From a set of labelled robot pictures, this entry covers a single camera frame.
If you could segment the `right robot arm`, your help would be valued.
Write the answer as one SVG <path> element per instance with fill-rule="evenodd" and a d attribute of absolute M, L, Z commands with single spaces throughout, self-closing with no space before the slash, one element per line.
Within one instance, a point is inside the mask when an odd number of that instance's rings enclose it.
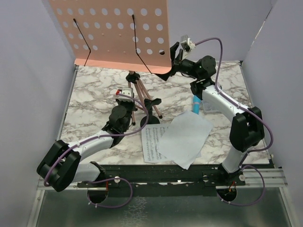
<path fill-rule="evenodd" d="M 194 81 L 190 83 L 193 95 L 211 104 L 231 122 L 229 140 L 232 147 L 217 174 L 218 181 L 228 185 L 234 180 L 234 173 L 239 171 L 248 151 L 265 136 L 261 110 L 257 107 L 242 106 L 219 90 L 218 85 L 211 79 L 219 69 L 214 57 L 206 55 L 196 62 L 185 59 L 184 50 L 179 49 L 179 45 L 180 43 L 176 42 L 169 50 L 171 70 L 158 74 L 158 77 L 166 81 L 179 72 L 193 78 Z"/>

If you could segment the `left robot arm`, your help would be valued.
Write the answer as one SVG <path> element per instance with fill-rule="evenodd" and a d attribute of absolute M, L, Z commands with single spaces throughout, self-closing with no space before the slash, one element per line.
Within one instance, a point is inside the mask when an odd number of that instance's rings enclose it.
<path fill-rule="evenodd" d="M 38 165 L 36 172 L 44 180 L 44 186 L 57 192 L 72 182 L 79 181 L 80 162 L 104 149 L 116 146 L 126 136 L 135 110 L 135 98 L 118 94 L 115 106 L 105 126 L 83 140 L 66 143 L 57 140 Z"/>

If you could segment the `pink folding music stand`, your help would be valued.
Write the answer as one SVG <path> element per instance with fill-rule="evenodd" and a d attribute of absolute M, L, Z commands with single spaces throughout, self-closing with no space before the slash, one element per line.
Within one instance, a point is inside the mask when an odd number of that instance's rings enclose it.
<path fill-rule="evenodd" d="M 51 0 L 78 66 L 171 70 L 165 0 Z"/>

